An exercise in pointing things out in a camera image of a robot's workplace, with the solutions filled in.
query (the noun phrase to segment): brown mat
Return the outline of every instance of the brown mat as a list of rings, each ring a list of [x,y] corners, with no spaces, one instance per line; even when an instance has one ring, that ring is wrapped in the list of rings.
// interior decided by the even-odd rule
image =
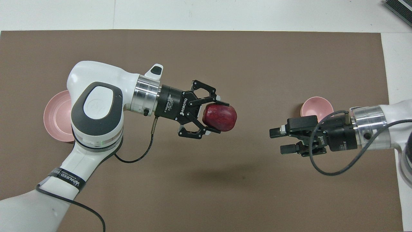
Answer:
[[[191,140],[161,118],[143,160],[104,162],[76,200],[98,211],[108,232],[402,230],[392,150],[368,152],[347,173],[327,177],[309,158],[280,154],[280,145],[298,140],[269,138],[270,128],[298,116],[312,96],[335,110],[387,104],[379,34],[3,31],[0,60],[0,199],[32,190],[70,153],[72,144],[50,137],[42,117],[77,62],[132,73],[160,63],[162,84],[210,84],[238,121],[232,131]],[[153,117],[125,114],[119,155],[133,159],[147,148]],[[315,159],[333,171],[358,151]],[[77,206],[59,229],[100,230],[99,220]]]

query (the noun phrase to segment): pink bowl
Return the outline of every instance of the pink bowl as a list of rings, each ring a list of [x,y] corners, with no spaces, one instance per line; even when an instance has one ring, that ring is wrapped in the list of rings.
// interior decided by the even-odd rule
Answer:
[[[316,115],[318,122],[333,113],[333,107],[328,100],[323,97],[311,97],[303,103],[300,109],[301,116]]]
[[[46,105],[43,115],[44,127],[53,138],[63,142],[74,141],[70,122],[71,110],[68,90],[56,94]]]

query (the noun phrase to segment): apple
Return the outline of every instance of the apple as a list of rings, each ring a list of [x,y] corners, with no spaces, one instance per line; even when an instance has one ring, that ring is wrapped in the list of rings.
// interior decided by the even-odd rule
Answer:
[[[236,123],[237,114],[232,106],[224,106],[216,103],[206,105],[203,111],[202,121],[206,126],[220,131],[229,131]]]

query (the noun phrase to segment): black label band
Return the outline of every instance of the black label band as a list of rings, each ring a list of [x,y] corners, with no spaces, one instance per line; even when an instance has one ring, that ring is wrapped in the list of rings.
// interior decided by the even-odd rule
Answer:
[[[51,171],[49,176],[56,177],[73,185],[79,190],[79,192],[86,185],[86,181],[84,181],[84,179],[62,168],[55,168],[53,171]]]

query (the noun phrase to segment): gripper holding apple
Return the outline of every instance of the gripper holding apple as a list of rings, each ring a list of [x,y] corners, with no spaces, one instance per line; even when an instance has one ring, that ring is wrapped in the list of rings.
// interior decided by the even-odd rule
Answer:
[[[113,155],[125,163],[143,158],[152,145],[159,117],[177,121],[178,135],[195,139],[234,127],[236,112],[228,103],[220,101],[215,88],[198,80],[192,81],[188,91],[160,86],[162,73],[160,64],[140,75],[100,62],[77,63],[67,80],[75,138],[73,150],[35,190],[0,201],[0,232],[56,231],[70,204],[96,214],[105,231],[105,223],[97,212],[73,200],[102,162]],[[209,96],[198,98],[194,93],[198,89],[205,89]],[[203,125],[197,119],[202,104],[206,103],[209,104],[203,114]],[[134,161],[124,161],[116,154],[123,141],[124,110],[155,115],[150,145]],[[191,122],[198,131],[185,129],[184,125]]]

